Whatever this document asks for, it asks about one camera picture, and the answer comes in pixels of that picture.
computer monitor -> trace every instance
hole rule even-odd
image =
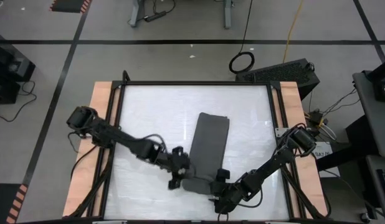
[[[375,98],[385,102],[385,62],[366,75],[373,83]]]

orange striped tape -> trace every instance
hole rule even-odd
[[[26,192],[28,191],[28,187],[22,184],[16,194],[14,201],[12,202],[12,206],[7,216],[7,223],[15,223],[17,222],[17,218],[19,212],[21,211],[22,203],[24,202]]]
[[[89,4],[90,4],[90,0],[85,0],[83,2],[82,7],[80,8],[80,13],[85,13]]]

black metal frame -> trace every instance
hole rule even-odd
[[[274,105],[273,94],[272,94],[272,87],[274,87],[277,91],[277,98],[278,98],[278,103],[280,105],[280,112],[281,112],[283,126],[288,127],[287,115],[286,115],[285,107],[283,104],[283,99],[282,99],[282,94],[281,94],[280,87],[279,87],[280,86],[279,82],[255,82],[255,83],[211,82],[211,81],[209,81],[209,82],[201,82],[201,81],[196,81],[196,82],[190,82],[190,81],[188,81],[188,82],[183,82],[183,81],[175,81],[175,82],[173,82],[173,81],[170,81],[170,82],[169,81],[153,81],[152,82],[152,81],[149,81],[149,82],[146,82],[146,81],[130,81],[127,73],[123,74],[123,79],[124,80],[122,80],[122,81],[112,81],[110,99],[108,101],[107,114],[105,117],[106,121],[109,122],[111,115],[112,115],[112,108],[113,108],[113,102],[114,102],[114,98],[115,98],[115,92],[116,92],[116,89],[120,88],[120,96],[118,99],[118,105],[116,108],[116,118],[115,118],[115,123],[114,123],[114,126],[116,126],[116,127],[119,126],[120,113],[121,113],[121,109],[122,109],[122,104],[123,104],[123,99],[124,99],[124,94],[125,94],[125,88],[127,85],[203,85],[203,86],[208,86],[208,85],[226,85],[226,86],[259,85],[259,86],[266,86],[267,93],[269,96],[270,112],[272,114],[272,122],[273,122],[274,131],[275,131],[275,128],[278,127],[278,123],[277,123],[277,116],[275,114],[275,105]],[[100,148],[100,152],[98,155],[98,160],[97,160],[97,164],[96,164],[96,168],[95,168],[95,178],[93,180],[93,185],[94,185],[94,183],[96,183],[96,180],[100,176],[105,150],[107,150],[107,149]],[[113,162],[113,159],[109,159],[109,158],[110,157],[113,158],[113,156],[115,155],[115,147],[113,146],[109,150],[110,150],[110,153],[108,156],[108,162]],[[296,166],[295,166],[295,169],[292,169],[292,175],[296,179],[298,179]],[[105,206],[107,204],[107,195],[108,195],[108,190],[109,190],[110,177],[111,177],[111,173],[109,175],[109,178],[106,181],[104,181],[104,184],[103,184],[104,187],[103,187],[103,193],[102,193],[102,201],[100,204],[100,212],[98,214],[100,217],[103,217],[104,213],[105,213]],[[294,218],[293,210],[292,210],[292,201],[291,201],[291,196],[290,196],[290,191],[289,191],[289,185],[288,185],[287,180],[284,177],[283,177],[283,186],[284,186],[285,198],[286,198],[286,203],[287,203],[288,216],[290,218]],[[93,200],[93,202],[88,207],[88,213],[87,213],[88,217],[92,216],[93,208],[94,208],[94,201],[95,200]],[[302,202],[299,199],[298,199],[298,202],[300,203],[299,211],[301,212],[301,217],[306,217],[306,216],[302,216],[302,211],[305,211]]]

yellow cable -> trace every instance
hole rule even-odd
[[[302,5],[303,5],[303,0],[300,0],[298,11],[295,14],[295,18],[293,18],[292,26],[290,28],[290,32],[288,33],[287,44],[285,46],[284,58],[282,60],[282,63],[285,63],[285,58],[287,57],[288,46],[289,46],[289,43],[290,43],[290,37],[291,37],[292,30],[293,30],[293,26],[295,25],[295,23],[296,23],[296,21],[298,19],[298,16],[299,16],[299,13],[300,13],[300,9],[302,8]]]

desk leg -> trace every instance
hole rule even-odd
[[[133,0],[133,11],[130,17],[130,26],[136,27],[138,16],[141,11],[141,7],[144,7],[144,0]]]
[[[350,147],[318,159],[318,170],[326,170],[370,154],[377,154],[378,149],[365,115],[351,123],[346,128],[346,133]]]
[[[364,185],[363,198],[367,200],[372,206],[381,208],[381,204],[379,203],[378,196],[376,194],[376,188],[373,179],[371,178],[366,159],[360,159],[358,161],[358,167]],[[368,217],[372,220],[378,219],[375,210],[367,205],[365,206],[367,209]]]
[[[328,156],[318,159],[316,161],[317,169],[318,171],[323,171],[361,157],[362,155],[358,154],[358,152],[354,150],[352,147],[347,147],[338,152],[333,152]]]
[[[232,0],[225,0],[224,1],[224,28],[230,29],[231,28],[231,6]]]

